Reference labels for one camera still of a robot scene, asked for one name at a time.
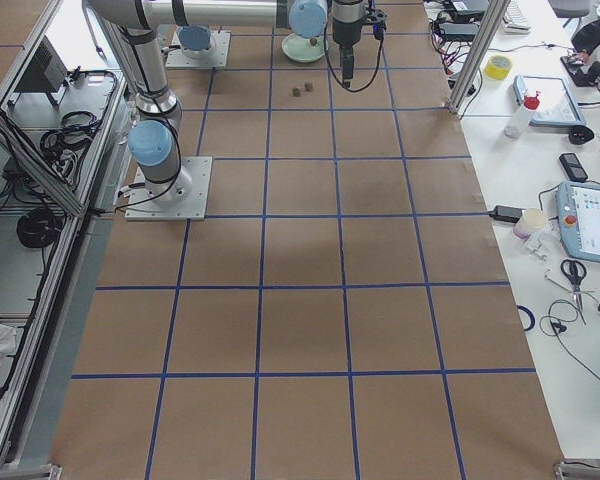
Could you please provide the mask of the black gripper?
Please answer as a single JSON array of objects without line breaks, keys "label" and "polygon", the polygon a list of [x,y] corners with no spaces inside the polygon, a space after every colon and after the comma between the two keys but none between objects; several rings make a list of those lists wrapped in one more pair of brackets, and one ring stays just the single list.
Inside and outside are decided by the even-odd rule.
[{"label": "black gripper", "polygon": [[342,81],[351,84],[354,73],[354,46],[361,40],[363,19],[354,22],[332,21],[333,40],[339,47]]}]

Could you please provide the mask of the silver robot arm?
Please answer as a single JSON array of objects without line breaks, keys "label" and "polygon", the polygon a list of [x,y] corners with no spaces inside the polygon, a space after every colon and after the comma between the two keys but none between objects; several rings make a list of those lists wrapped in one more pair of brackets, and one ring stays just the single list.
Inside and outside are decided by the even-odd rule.
[{"label": "silver robot arm", "polygon": [[386,20],[371,1],[91,1],[98,19],[111,25],[114,55],[127,81],[135,87],[142,119],[164,120],[175,127],[181,104],[170,88],[160,26],[177,28],[180,48],[202,52],[212,46],[211,26],[284,28],[305,39],[323,34],[332,23],[339,47],[342,83],[350,86],[355,68],[354,46],[362,29]]},{"label": "silver robot arm", "polygon": [[178,27],[173,42],[185,56],[194,59],[207,57],[213,50],[212,34],[207,25]]}]

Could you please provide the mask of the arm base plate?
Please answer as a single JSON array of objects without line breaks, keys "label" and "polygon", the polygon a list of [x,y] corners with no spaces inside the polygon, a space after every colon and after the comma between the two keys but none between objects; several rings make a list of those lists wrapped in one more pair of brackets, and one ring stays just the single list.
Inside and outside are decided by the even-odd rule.
[{"label": "arm base plate", "polygon": [[165,67],[171,70],[224,69],[228,63],[231,32],[212,30],[210,44],[204,50],[181,49],[181,41],[175,33],[166,57]]},{"label": "arm base plate", "polygon": [[204,220],[212,164],[211,157],[184,157],[173,185],[146,182],[141,168],[137,167],[134,181],[144,186],[131,191],[131,206],[125,209],[125,219],[138,222]]}]

